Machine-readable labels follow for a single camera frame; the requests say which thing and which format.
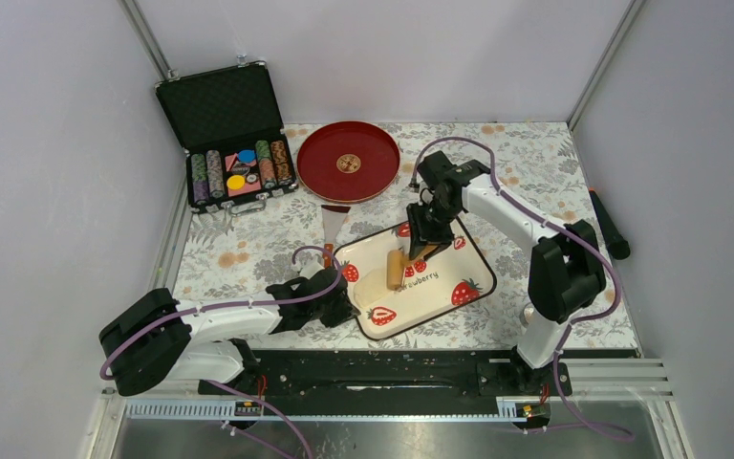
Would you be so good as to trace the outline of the floral patterned tablecloth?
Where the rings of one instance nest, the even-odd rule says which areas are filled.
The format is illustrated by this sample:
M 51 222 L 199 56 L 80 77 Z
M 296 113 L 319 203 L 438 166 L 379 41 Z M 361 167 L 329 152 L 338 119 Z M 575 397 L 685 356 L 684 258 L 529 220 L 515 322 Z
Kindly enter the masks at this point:
M 388 123 L 400 150 L 398 176 L 378 197 L 355 205 L 337 240 L 347 243 L 404 220 L 416 193 L 409 187 L 423 149 L 455 163 L 494 164 L 499 181 L 549 215 L 595 221 L 569 129 L 559 122 Z M 291 254 L 315 257 L 323 241 L 321 200 L 305 188 L 242 216 L 225 211 L 193 217 L 172 294 L 181 300 L 249 295 L 292 276 Z M 385 339 L 386 349 L 504 349 L 522 335 L 531 305 L 525 253 L 490 224 L 467 214 L 464 224 L 496 274 L 495 291 L 476 302 Z

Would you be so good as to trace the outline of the black poker chip case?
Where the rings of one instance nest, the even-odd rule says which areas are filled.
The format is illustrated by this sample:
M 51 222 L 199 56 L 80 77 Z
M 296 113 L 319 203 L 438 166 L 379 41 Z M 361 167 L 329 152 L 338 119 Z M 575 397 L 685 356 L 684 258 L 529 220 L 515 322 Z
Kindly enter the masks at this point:
M 297 190 L 265 61 L 160 81 L 154 94 L 185 154 L 192 212 L 243 208 Z

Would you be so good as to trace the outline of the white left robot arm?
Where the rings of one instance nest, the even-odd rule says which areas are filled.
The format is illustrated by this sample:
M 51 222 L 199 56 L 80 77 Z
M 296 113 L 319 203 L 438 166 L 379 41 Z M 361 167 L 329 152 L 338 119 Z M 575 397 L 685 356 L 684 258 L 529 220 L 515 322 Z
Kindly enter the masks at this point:
M 245 338 L 298 331 L 314 321 L 333 328 L 357 315 L 346 279 L 334 268 L 222 301 L 179 301 L 167 288 L 148 292 L 98 335 L 100 376 L 125 397 L 170 381 L 215 381 L 237 393 L 258 380 Z

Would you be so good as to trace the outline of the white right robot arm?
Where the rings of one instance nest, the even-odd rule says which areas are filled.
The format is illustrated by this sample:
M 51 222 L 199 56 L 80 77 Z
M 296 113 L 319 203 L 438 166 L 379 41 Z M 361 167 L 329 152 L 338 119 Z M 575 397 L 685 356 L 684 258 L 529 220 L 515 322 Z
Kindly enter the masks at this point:
M 536 392 L 548 380 L 546 366 L 571 319 L 606 287 L 594 229 L 583 220 L 556 223 L 504 191 L 477 160 L 453 164 L 437 151 L 417 162 L 411 184 L 418 183 L 431 196 L 406 208 L 410 258 L 429 259 L 451 247 L 452 222 L 463 212 L 491 224 L 527 255 L 528 296 L 535 314 L 515 347 L 520 361 L 510 367 L 509 378 L 519 392 Z

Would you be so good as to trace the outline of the wooden dough roller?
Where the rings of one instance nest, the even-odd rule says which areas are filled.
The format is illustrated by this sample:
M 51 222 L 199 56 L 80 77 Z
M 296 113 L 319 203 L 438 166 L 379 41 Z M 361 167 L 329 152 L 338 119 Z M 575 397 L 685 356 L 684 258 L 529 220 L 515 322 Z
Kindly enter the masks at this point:
M 422 261 L 409 261 L 408 255 L 402 249 L 390 250 L 386 257 L 386 288 L 391 292 L 399 291 L 405 279 L 406 268 Z

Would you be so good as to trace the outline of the round red lacquer tray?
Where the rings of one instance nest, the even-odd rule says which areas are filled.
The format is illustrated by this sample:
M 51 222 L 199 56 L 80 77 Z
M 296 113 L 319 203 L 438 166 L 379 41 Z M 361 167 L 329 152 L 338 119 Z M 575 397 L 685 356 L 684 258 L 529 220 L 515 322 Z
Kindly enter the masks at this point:
M 295 166 L 302 185 L 315 196 L 356 204 L 384 192 L 400 162 L 398 144 L 386 131 L 363 121 L 339 121 L 303 141 Z

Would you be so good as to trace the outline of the square strawberry ceramic plate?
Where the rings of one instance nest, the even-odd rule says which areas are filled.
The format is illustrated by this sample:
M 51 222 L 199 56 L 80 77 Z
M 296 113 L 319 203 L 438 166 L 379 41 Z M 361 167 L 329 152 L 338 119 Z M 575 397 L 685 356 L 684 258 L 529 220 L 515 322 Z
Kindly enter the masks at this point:
M 494 292 L 497 279 L 463 222 L 451 228 L 455 239 L 445 251 L 405 270 L 399 291 L 368 308 L 353 302 L 353 289 L 374 269 L 386 269 L 387 253 L 409 246 L 409 226 L 402 223 L 348 243 L 335 252 L 348 281 L 348 297 L 356 306 L 356 323 L 367 339 L 383 340 L 403 334 L 434 318 Z

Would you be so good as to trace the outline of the silver tape roll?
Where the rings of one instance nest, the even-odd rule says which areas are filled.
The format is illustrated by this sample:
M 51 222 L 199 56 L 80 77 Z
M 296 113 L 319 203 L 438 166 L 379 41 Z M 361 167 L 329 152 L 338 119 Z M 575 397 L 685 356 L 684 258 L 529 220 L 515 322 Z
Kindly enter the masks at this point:
M 532 320 L 535 308 L 532 305 L 526 306 L 521 314 L 521 321 L 524 326 L 528 326 Z

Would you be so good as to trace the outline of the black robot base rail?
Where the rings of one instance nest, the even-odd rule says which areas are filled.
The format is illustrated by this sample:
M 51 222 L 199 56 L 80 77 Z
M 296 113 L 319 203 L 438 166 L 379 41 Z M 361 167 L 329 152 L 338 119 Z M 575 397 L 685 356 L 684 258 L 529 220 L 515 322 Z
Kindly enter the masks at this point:
M 554 376 L 546 369 L 533 382 L 502 351 L 312 351 L 254 350 L 259 362 L 251 378 L 233 388 L 254 395 L 264 382 L 263 396 L 275 401 L 371 401 L 441 405 L 451 400 L 491 397 L 539 402 L 543 394 L 572 394 L 565 364 Z

